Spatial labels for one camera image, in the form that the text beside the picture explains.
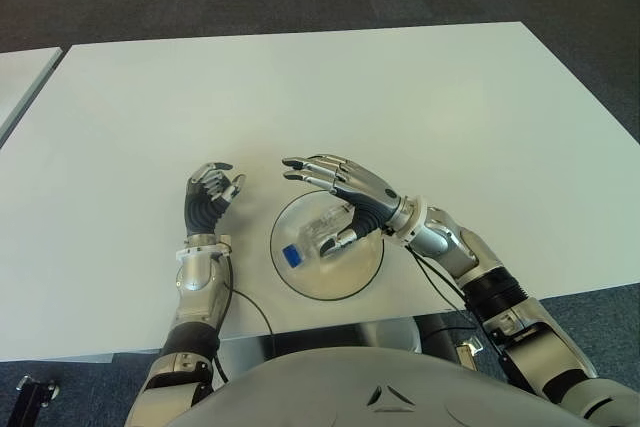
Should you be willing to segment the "left robot hand black silver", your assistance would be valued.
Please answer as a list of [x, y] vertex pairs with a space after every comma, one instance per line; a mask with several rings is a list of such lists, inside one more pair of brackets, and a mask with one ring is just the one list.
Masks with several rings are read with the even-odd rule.
[[186, 183], [184, 222], [188, 236], [213, 235], [246, 181], [245, 174], [230, 179], [226, 172], [232, 165], [208, 162], [201, 165]]

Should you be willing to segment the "right robot hand black silver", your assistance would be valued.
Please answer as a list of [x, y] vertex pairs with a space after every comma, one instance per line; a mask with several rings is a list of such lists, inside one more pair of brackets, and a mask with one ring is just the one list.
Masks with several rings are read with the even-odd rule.
[[352, 160], [331, 154], [288, 157], [283, 174], [319, 187], [354, 208], [351, 222], [333, 233], [319, 249], [321, 257], [333, 254], [385, 226], [398, 210], [401, 199], [382, 178]]

